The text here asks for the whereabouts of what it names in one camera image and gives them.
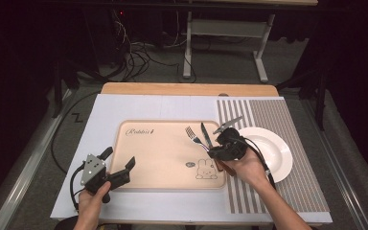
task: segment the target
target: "logo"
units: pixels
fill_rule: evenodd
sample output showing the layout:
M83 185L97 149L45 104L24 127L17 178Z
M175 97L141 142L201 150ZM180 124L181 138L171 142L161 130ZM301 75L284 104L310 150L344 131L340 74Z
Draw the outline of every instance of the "logo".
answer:
M131 135L150 135L154 132L154 129L136 129L136 128L131 128L129 130L127 130L125 132L126 136L131 136Z

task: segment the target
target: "printed figure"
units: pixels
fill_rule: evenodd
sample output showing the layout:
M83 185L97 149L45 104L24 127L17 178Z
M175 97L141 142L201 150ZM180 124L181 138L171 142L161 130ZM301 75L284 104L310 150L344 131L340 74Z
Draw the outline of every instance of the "printed figure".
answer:
M212 159L200 159L198 161L197 179L217 179L217 170Z

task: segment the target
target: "striped mat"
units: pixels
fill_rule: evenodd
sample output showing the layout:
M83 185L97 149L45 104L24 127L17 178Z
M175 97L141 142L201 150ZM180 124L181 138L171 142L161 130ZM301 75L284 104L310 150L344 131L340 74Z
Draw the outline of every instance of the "striped mat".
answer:
M287 143L293 166L288 177L276 183L276 189L295 211L330 211L283 98L219 99L217 110L221 124L242 115L243 119L234 124L234 128L262 127L276 133ZM259 196L248 184L236 176L227 176L227 206L230 213L267 213Z

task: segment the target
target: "wooden tray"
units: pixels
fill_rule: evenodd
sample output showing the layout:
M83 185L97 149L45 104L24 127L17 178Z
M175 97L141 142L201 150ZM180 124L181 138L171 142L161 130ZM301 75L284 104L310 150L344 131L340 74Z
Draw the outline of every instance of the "wooden tray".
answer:
M219 125L202 121L213 145ZM191 127L206 144L201 121L125 121L119 127L110 172L125 168L134 156L136 166L130 182L121 188L130 189L217 189L225 183L225 172L218 172L203 147L193 143L185 131Z

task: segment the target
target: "cable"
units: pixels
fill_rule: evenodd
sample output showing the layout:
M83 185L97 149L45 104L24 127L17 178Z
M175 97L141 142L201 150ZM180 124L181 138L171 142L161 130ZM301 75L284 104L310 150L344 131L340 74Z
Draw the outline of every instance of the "cable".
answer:
M59 164L58 160L56 159L56 156L55 156L55 151L54 151L54 142L56 141L56 138L57 138L57 135L58 135L58 131L59 131L59 128L61 127L62 123L64 122L65 118L67 117L67 115L70 113L71 109L73 109L77 104L79 104L82 100L92 96L92 95L96 95L96 94L99 94L101 91L96 91L96 92L93 92L93 93L90 93L86 96L84 96L83 98L79 99L78 101L76 101L68 110L67 112L65 112L64 114L64 117L61 119L61 121L59 122L57 128L56 128L56 131L55 133L53 134L53 139L52 139L52 143L50 144L50 152L52 154L52 157L53 157L53 160L55 161L56 165L58 166L58 168L64 173L64 174L67 174L67 171L62 168L62 166Z
M261 150L259 149L259 147L252 140L250 140L248 138L244 138L243 137L243 140L242 139L238 139L238 138L229 138L229 139L232 140L232 141L239 141L241 143L246 144L251 150L253 150L256 153L256 155L258 156L260 162L263 165L264 171L265 171L265 173L266 173L266 175L268 177L268 180L270 181L271 186L274 189L276 189L276 184L274 183L273 175L272 175L270 169L268 168L268 165L265 162L265 157L263 156L263 154L262 154ZM252 143L256 148L254 148L251 145L249 145L249 143L247 143L246 140L249 141L250 143Z
M85 166L85 161L82 162L82 165L80 165L73 173L73 175L71 175L71 179L70 179L70 195L71 195L71 200L73 201L73 205L74 208L76 209L76 211L79 210L79 204L76 201L75 198L75 194L74 194L74 179L76 178L77 173L79 173L80 171L83 170Z

